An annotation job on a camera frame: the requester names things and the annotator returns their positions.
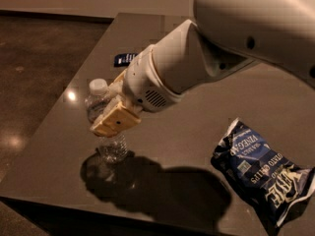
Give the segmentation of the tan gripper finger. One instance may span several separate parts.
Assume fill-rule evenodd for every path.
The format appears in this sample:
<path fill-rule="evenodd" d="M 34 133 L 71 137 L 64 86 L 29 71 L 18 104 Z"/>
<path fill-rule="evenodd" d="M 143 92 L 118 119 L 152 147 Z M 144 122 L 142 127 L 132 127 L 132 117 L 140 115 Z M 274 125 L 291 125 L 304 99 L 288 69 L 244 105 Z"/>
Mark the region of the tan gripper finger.
<path fill-rule="evenodd" d="M 141 123 L 138 115 L 126 108 L 121 100 L 111 100 L 91 126 L 91 131 L 101 137 L 117 134 Z"/>
<path fill-rule="evenodd" d="M 109 94 L 111 97 L 123 95 L 123 84 L 126 71 L 123 70 L 118 77 L 109 85 Z"/>

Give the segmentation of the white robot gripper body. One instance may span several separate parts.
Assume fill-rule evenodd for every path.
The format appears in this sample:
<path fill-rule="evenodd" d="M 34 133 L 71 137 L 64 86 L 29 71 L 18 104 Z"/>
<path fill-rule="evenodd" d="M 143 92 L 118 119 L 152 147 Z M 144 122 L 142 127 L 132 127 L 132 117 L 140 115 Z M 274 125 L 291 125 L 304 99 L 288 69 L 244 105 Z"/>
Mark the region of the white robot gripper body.
<path fill-rule="evenodd" d="M 183 98 L 170 90 L 158 76 L 153 59 L 154 45 L 139 53 L 125 70 L 123 92 L 147 112 L 161 112 Z"/>

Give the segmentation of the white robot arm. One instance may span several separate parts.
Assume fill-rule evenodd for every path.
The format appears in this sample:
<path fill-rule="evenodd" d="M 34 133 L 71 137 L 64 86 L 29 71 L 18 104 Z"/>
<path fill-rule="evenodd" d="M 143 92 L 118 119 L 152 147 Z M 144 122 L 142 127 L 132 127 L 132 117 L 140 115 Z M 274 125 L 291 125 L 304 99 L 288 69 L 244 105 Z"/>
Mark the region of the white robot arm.
<path fill-rule="evenodd" d="M 185 91 L 267 63 L 315 88 L 315 0 L 194 0 L 194 17 L 140 52 L 110 86 L 94 121 L 113 137 Z"/>

